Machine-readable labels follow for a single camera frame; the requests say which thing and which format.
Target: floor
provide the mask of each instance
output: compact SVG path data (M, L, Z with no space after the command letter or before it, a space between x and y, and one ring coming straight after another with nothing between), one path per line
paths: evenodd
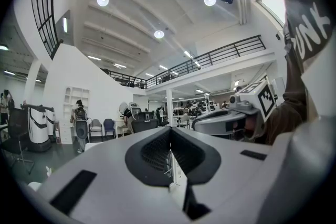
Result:
M115 139L114 136L109 135L107 137L103 136L93 136L90 139L91 143L95 142L104 142L107 140ZM52 170L57 170L62 165L66 164L68 161L72 160L80 153L77 152L79 148L78 141L75 140L72 145L58 145L56 143L51 144L51 148L46 152L29 152L23 151L24 159L28 159L34 161L34 167L31 170L31 174L29 175L24 168L22 162L16 162L12 167L13 176L21 182L25 182L29 184L30 182L39 182L43 183L47 178L47 169L46 166L51 168ZM12 159L8 152L4 152L6 155L6 159L8 163L12 163Z

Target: desk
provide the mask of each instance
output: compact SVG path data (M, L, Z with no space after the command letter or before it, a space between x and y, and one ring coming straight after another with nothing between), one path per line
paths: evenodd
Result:
M102 142L85 144L84 152L87 151L89 148L92 148L92 147L94 147L94 146L97 146L97 145L100 144L100 143L102 143Z

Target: black metal railing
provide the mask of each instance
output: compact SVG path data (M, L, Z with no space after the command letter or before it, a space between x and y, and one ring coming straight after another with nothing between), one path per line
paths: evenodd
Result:
M112 77L116 82L120 83L123 86L146 89L147 81L145 79L140 79L137 77L125 75L125 74L114 72L108 69L102 68L101 70L103 70L107 75Z
M48 54L53 59L62 43L62 40L58 40L56 33L54 0L31 0L31 4L38 32Z
M146 89L218 63L266 49L261 35L253 36L209 51L147 79Z

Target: fluorescent light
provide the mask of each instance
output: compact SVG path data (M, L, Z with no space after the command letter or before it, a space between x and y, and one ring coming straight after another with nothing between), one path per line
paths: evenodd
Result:
M97 0L99 6L105 7L109 4L109 0Z
M0 45L0 50L8 50L8 47L4 44Z
M186 54L189 58L191 58L191 55L189 54L189 52L185 51L184 54Z
M120 64L118 64L118 63L115 63L114 65L117 66L117 67L123 67L123 68L126 68L126 66L122 66L122 65L120 65Z
M67 19L65 17L63 18L63 30L65 33L68 32Z
M99 59L99 58L96 58L96 57L93 57L93 56L88 56L89 58L91 58L91 59L94 59L94 60L98 60L98 61L100 61L101 59Z
M28 78L26 77L26 79L28 79ZM39 79L36 79L35 81L37 81L37 82L41 82Z
M6 70L4 70L4 72L5 72L6 74L10 74L10 75L14 75L14 76L15 76L15 74L12 73L12 72L9 72L9 71L6 71Z
M216 4L217 0L204 0L204 4L207 6L213 6Z
M164 37L164 32L161 31L161 30L157 30L154 33L154 37L156 37L156 38L163 38Z

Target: person's arm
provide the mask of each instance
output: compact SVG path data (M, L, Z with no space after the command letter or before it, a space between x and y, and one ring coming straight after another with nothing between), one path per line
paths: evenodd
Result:
M294 48L286 56L287 83L281 105L276 107L265 124L266 144L272 145L276 137L293 131L307 119L306 89L301 80L301 72Z

